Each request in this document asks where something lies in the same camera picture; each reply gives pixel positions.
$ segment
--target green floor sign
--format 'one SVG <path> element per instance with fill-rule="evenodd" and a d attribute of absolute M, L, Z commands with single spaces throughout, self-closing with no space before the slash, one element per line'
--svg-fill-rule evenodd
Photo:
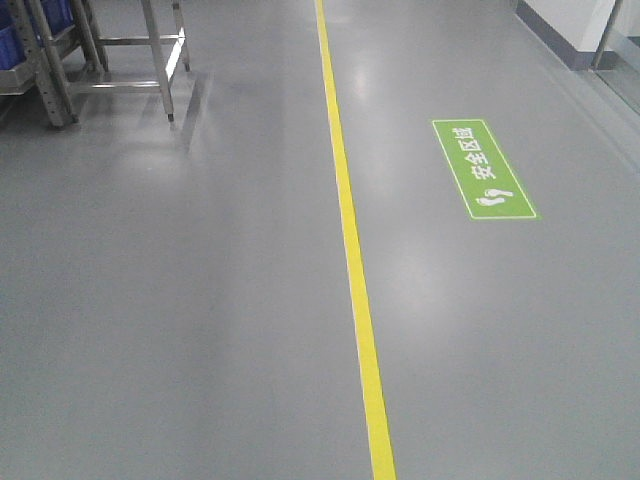
<path fill-rule="evenodd" d="M 471 218 L 537 218 L 484 120 L 434 120 L 433 127 Z"/>

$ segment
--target metal pole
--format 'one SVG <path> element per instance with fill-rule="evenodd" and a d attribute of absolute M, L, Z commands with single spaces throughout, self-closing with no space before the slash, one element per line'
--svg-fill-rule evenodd
<path fill-rule="evenodd" d="M 609 41 L 609 37 L 611 36 L 613 25 L 616 23 L 616 20 L 618 19 L 618 14 L 620 13 L 620 9 L 622 8 L 623 2 L 624 0 L 616 0 L 616 3 L 613 5 L 611 16 L 609 17 L 607 26 L 604 29 L 604 34 L 602 35 L 602 40 L 600 40 L 600 45 L 598 45 L 598 49 L 596 50 L 596 56 L 593 59 L 593 63 L 591 64 L 594 70 L 598 70 L 600 67 L 602 56 L 604 55 L 604 51 L 607 48 L 607 42 Z"/>
<path fill-rule="evenodd" d="M 164 111 L 167 114 L 170 122 L 173 122 L 173 100 L 171 99 L 171 90 L 169 87 L 169 77 L 165 70 L 164 57 L 162 55 L 162 45 L 160 43 L 160 33 L 158 31 L 158 24 L 156 23 L 156 17 L 153 13 L 150 0 L 140 0 L 142 3 L 142 10 L 144 12 L 144 19 L 147 22 L 147 31 L 149 32 L 149 40 L 151 43 L 151 53 L 153 55 L 153 64 L 156 69 L 156 76 L 158 78 L 158 84 L 160 86 L 160 93 L 162 94 L 162 103 L 164 105 Z"/>

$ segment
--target stainless steel rack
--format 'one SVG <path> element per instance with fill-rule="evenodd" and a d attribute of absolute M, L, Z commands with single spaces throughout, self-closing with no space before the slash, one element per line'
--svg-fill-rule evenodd
<path fill-rule="evenodd" d="M 159 93 L 165 113 L 173 121 L 174 107 L 171 85 L 182 60 L 189 71 L 189 53 L 180 0 L 171 0 L 176 33 L 160 35 L 151 0 L 140 0 L 148 35 L 103 37 L 95 18 L 91 0 L 71 0 L 75 24 L 53 35 L 39 0 L 8 0 L 26 60 L 11 70 L 0 71 L 0 95 L 20 95 L 36 85 L 54 126 L 62 127 L 78 121 L 72 102 L 76 93 Z M 30 7 L 42 47 L 32 27 Z M 165 62 L 162 45 L 172 45 Z M 107 46 L 148 45 L 151 48 L 155 79 L 128 82 L 105 80 L 109 71 Z M 76 48 L 82 48 L 85 71 L 93 72 L 93 81 L 69 81 L 63 59 Z"/>

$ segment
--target white wall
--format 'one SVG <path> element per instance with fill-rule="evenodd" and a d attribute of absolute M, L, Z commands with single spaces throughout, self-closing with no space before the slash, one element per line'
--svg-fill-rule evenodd
<path fill-rule="evenodd" d="M 580 52 L 595 52 L 615 0 L 526 0 Z"/>

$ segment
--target blue plastic bin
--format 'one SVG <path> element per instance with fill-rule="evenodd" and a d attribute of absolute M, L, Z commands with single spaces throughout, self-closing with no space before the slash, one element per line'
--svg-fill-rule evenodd
<path fill-rule="evenodd" d="M 24 62 L 22 44 L 13 24 L 0 30 L 0 70 L 11 70 Z"/>
<path fill-rule="evenodd" d="M 41 0 L 40 3 L 54 35 L 73 24 L 69 0 Z"/>
<path fill-rule="evenodd" d="M 5 0 L 0 0 L 0 70 L 10 70 L 24 61 L 13 20 Z"/>

